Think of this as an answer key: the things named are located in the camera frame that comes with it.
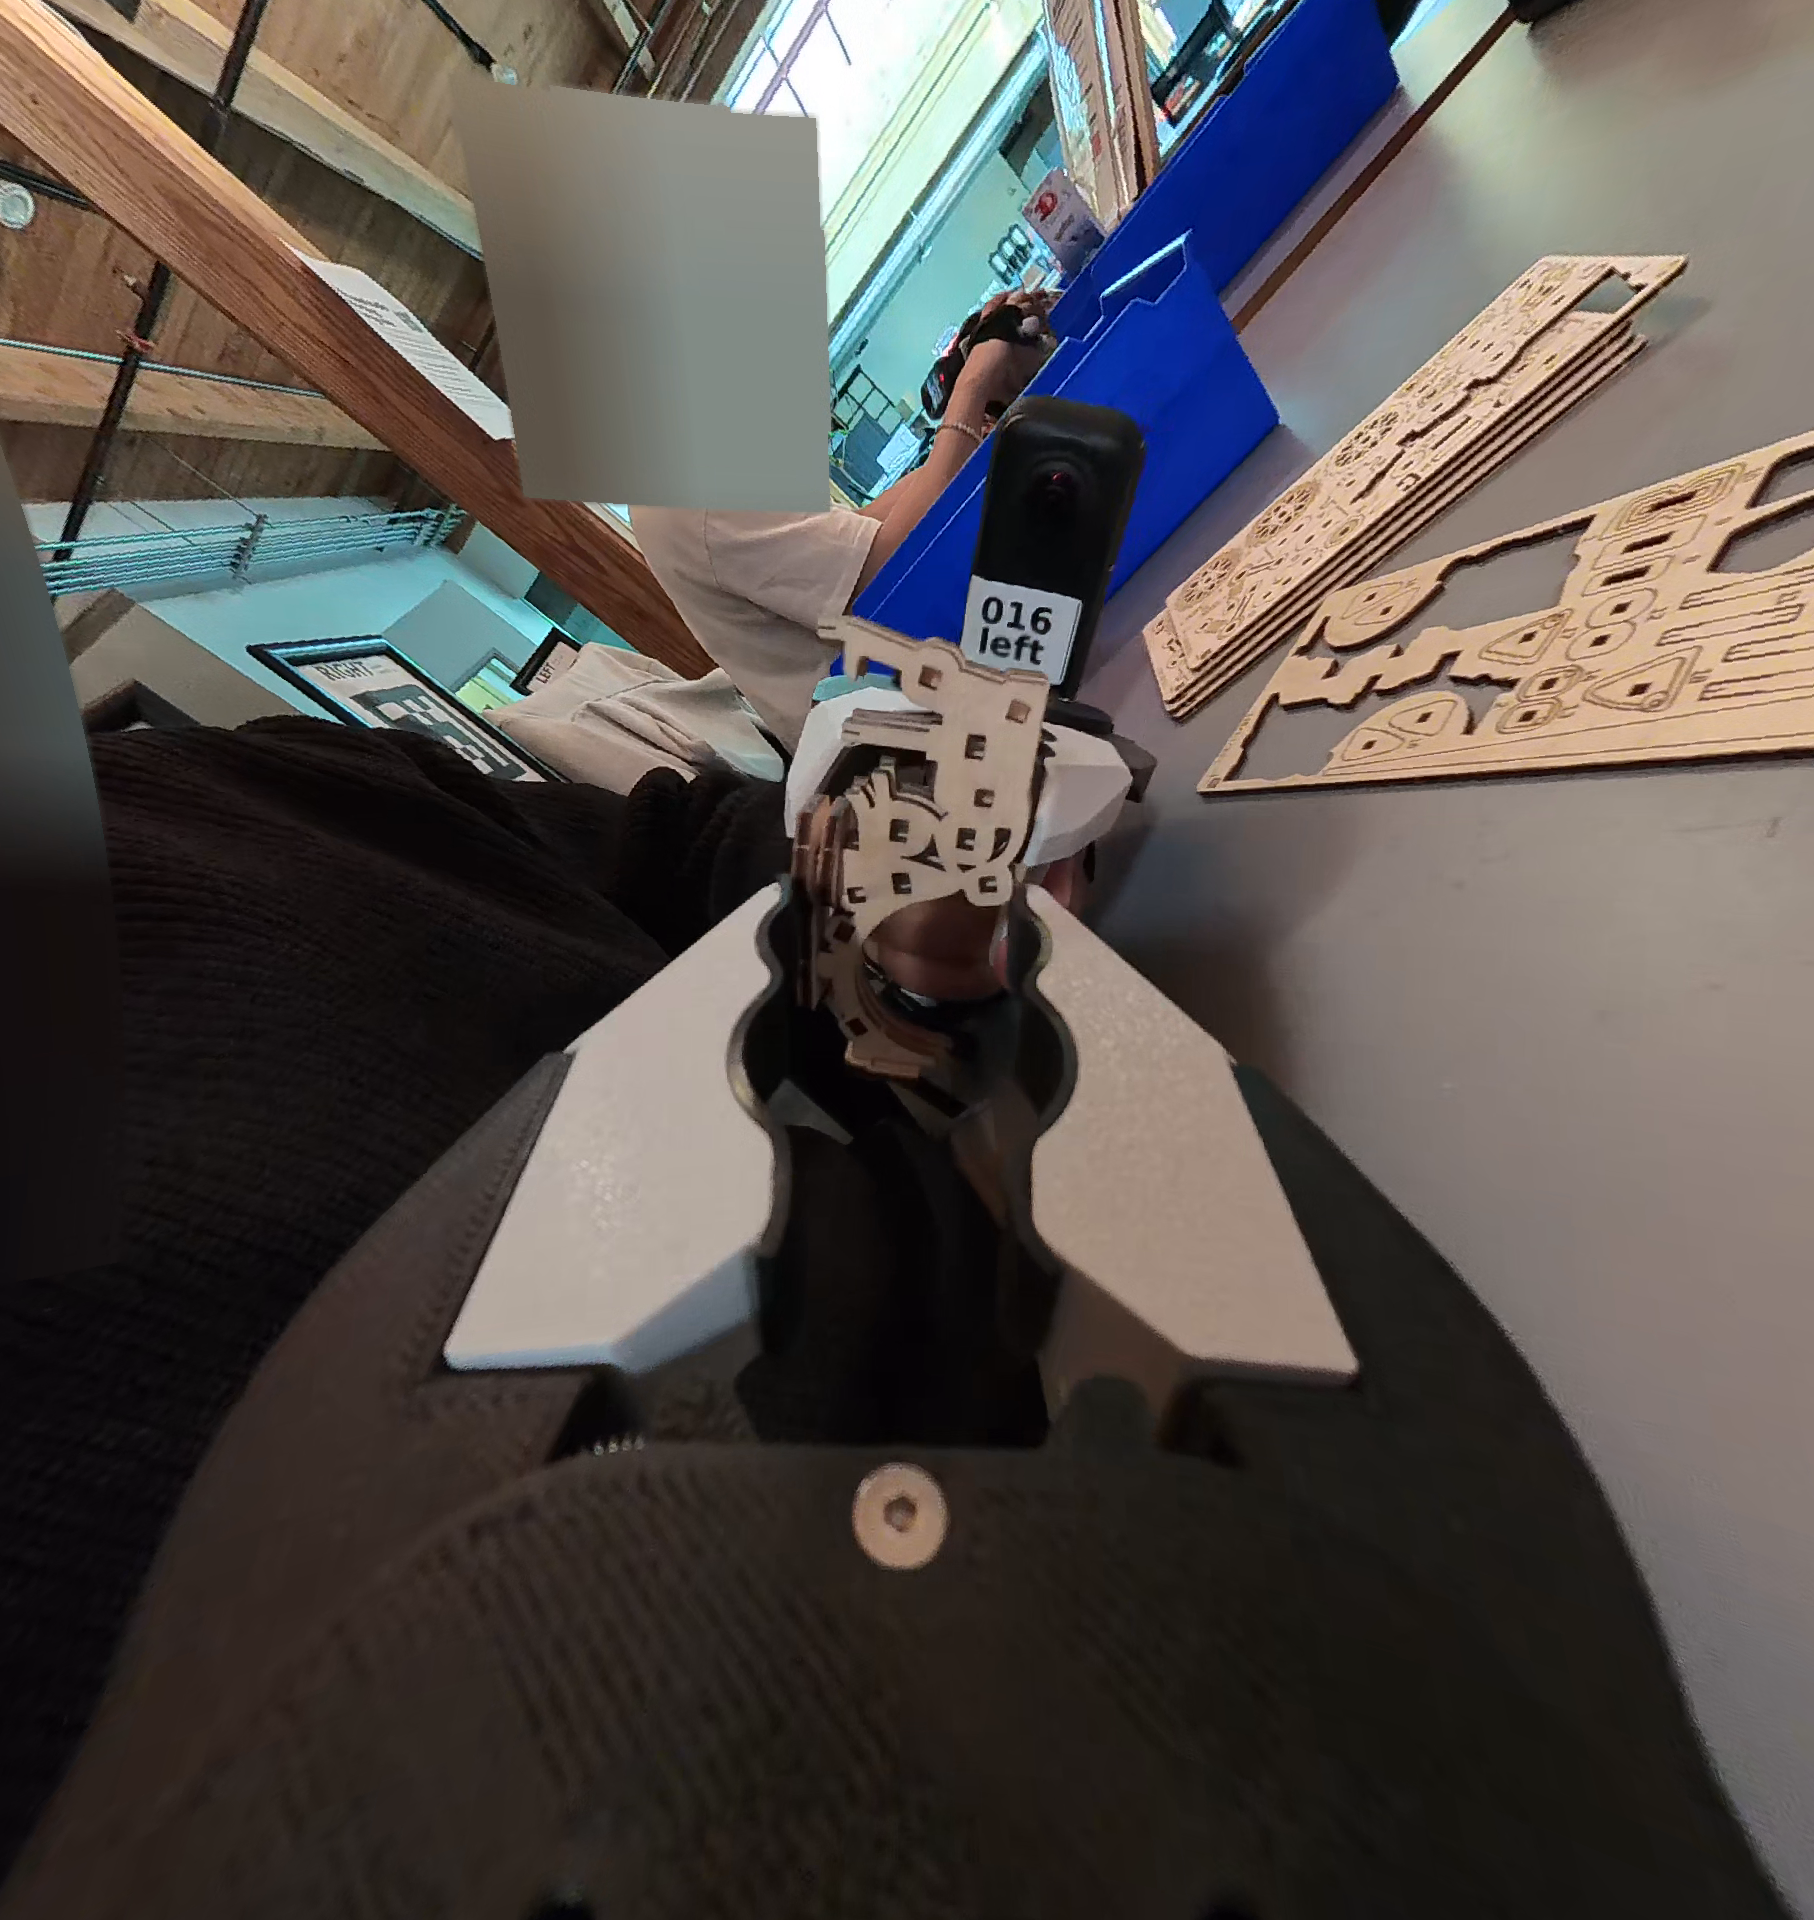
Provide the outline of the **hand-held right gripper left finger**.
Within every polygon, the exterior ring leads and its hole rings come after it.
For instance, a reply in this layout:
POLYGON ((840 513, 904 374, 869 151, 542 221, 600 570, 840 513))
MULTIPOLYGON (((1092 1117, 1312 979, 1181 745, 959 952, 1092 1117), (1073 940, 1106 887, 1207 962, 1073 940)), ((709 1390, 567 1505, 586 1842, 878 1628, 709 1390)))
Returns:
POLYGON ((444 1339, 453 1374, 729 1371, 757 1346, 775 1141, 740 1074, 773 995, 762 887, 567 1048, 475 1284, 444 1339))

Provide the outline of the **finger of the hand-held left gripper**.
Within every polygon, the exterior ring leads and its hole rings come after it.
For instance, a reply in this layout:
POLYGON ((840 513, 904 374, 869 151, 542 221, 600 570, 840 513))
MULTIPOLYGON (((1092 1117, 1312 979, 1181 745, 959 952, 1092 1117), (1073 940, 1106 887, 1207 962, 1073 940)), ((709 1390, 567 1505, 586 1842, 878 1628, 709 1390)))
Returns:
POLYGON ((1098 842, 1127 806, 1134 773, 1110 737, 1042 737, 1031 778, 1024 872, 1042 872, 1098 842))
POLYGON ((830 784, 840 760, 860 746, 854 729, 863 716, 888 716, 893 701, 823 701, 816 703, 799 733, 794 762, 786 778, 786 835, 799 839, 799 821, 830 784))

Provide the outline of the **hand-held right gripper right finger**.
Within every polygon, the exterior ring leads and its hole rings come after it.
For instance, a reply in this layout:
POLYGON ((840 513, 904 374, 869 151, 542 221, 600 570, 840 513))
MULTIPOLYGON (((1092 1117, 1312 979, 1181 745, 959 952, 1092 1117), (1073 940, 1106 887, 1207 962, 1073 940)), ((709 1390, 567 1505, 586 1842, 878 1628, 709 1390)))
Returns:
POLYGON ((1040 999, 1073 1044, 1029 1165, 1062 1268, 1046 1390, 1270 1377, 1338 1387, 1355 1356, 1266 1158, 1230 1056, 1042 890, 1040 999))

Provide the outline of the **laser-cut wooden model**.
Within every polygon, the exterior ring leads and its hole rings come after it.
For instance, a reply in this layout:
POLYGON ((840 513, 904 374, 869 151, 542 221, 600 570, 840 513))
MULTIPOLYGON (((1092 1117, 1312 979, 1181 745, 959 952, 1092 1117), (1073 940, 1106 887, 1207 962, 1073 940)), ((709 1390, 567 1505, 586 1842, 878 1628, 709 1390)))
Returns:
POLYGON ((937 899, 1007 912, 1040 799, 1050 683, 858 616, 830 619, 823 639, 854 673, 892 668, 902 706, 847 714, 844 745, 799 817, 794 899, 806 931, 795 995, 834 1016, 847 1067, 943 1087, 950 1043, 887 1008, 869 940, 937 899))

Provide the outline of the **grey desk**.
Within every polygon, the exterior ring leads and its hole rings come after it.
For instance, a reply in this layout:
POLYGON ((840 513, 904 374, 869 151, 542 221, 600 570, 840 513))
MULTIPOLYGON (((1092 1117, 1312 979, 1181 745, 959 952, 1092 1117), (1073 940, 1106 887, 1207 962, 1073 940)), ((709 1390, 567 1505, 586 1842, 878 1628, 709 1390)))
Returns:
POLYGON ((1504 1319, 1640 1558, 1730 1798, 1814 1916, 1814 760, 1196 799, 1137 629, 1532 260, 1686 254, 1647 351, 1396 562, 1814 429, 1814 5, 1509 26, 1234 325, 1279 429, 1114 602, 1160 760, 1103 935, 1504 1319))

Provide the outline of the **person's left hand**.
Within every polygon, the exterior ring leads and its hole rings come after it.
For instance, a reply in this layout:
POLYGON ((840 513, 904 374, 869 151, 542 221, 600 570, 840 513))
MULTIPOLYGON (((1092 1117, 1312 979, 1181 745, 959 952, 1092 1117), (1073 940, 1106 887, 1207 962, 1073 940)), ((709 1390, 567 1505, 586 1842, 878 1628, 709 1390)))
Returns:
POLYGON ((887 918, 863 953, 882 988, 910 1005, 976 1005, 1007 992, 1013 926, 1013 908, 950 894, 887 918))

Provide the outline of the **blue plastic crate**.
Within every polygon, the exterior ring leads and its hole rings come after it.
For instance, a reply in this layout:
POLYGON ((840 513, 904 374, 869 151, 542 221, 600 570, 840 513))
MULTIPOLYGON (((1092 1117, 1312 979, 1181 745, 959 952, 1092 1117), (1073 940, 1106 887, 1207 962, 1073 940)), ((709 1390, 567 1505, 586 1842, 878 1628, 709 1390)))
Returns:
POLYGON ((1064 289, 1055 322, 1086 331, 1102 293, 1180 238, 1222 293, 1396 84, 1374 2, 1294 5, 1064 289))
MULTIPOLYGON (((1106 289, 1086 331, 1057 331, 1022 398, 1103 405, 1145 439, 1116 589, 1266 439, 1277 411, 1184 238, 1106 289)), ((914 641, 963 641, 989 448, 992 439, 854 598, 860 616, 914 641)))

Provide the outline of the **beige cloth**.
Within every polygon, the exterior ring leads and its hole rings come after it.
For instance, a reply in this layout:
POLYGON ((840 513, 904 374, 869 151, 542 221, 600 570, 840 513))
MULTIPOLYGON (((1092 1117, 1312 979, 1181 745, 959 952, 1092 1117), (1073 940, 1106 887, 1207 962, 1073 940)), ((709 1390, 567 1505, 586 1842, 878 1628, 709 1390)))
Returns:
POLYGON ((722 672, 681 680, 598 644, 560 648, 556 659, 489 724, 562 780, 616 797, 655 773, 786 780, 786 758, 722 672))

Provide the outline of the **small white box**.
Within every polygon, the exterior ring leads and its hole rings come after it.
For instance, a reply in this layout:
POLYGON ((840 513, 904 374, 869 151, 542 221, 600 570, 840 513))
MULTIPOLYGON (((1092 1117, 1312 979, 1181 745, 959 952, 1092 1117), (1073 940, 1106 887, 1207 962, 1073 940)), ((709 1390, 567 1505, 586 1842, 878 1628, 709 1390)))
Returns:
POLYGON ((1060 280, 1070 285, 1106 243, 1110 230, 1062 167, 1046 172, 1022 207, 1060 280))

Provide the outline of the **stack of plywood part sheets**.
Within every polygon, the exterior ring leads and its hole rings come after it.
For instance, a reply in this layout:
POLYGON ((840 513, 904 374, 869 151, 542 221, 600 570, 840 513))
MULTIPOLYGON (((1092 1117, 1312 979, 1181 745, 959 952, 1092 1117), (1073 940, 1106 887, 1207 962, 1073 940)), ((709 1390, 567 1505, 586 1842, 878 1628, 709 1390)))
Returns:
POLYGON ((1142 627, 1160 708, 1184 721, 1325 594, 1422 532, 1633 360, 1636 315, 1684 254, 1546 254, 1202 562, 1142 627))

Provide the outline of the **framed black-white marker sign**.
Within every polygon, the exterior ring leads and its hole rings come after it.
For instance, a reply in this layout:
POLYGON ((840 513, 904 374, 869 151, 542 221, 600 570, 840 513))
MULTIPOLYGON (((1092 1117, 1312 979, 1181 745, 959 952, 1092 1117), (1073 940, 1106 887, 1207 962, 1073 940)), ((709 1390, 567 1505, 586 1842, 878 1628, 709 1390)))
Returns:
POLYGON ((560 773, 463 708, 389 639, 269 641, 248 646, 248 659, 337 724, 422 737, 493 780, 560 780, 560 773))

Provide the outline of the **upright plywood sheets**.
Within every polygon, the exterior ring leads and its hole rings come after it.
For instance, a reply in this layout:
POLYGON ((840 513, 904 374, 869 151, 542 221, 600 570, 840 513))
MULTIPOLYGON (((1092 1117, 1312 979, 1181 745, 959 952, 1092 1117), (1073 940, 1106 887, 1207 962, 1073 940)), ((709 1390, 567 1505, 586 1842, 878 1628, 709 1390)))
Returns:
POLYGON ((1151 11, 1139 2, 1042 5, 1064 172, 1103 228, 1114 228, 1160 173, 1151 11))

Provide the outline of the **white paper notice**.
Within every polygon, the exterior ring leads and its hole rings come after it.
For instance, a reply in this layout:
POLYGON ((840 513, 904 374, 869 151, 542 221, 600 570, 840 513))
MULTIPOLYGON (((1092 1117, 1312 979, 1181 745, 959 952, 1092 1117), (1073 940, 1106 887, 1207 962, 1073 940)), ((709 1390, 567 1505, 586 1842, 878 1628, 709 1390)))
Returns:
POLYGON ((512 443, 510 407, 462 366, 436 334, 375 277, 295 251, 295 260, 330 285, 414 374, 445 398, 489 442, 512 443))

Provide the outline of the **single plywood part sheet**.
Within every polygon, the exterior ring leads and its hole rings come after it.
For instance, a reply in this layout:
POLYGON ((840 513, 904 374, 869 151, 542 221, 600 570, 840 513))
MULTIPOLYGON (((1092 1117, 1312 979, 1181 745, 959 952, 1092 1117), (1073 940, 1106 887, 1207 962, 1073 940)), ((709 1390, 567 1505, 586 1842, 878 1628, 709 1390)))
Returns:
POLYGON ((1226 802, 1814 758, 1814 431, 1333 591, 1196 780, 1226 802), (1465 570, 1570 540, 1542 609, 1465 570))

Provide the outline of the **wooden beam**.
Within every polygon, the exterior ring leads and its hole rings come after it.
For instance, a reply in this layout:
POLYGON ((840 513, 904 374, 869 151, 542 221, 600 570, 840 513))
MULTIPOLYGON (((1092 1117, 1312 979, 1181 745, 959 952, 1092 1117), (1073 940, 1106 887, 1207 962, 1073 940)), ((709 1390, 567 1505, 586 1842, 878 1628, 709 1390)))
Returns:
POLYGON ((689 680, 709 672, 634 541, 597 509, 525 497, 512 447, 380 341, 313 272, 318 247, 48 5, 0 2, 0 128, 637 653, 689 680))

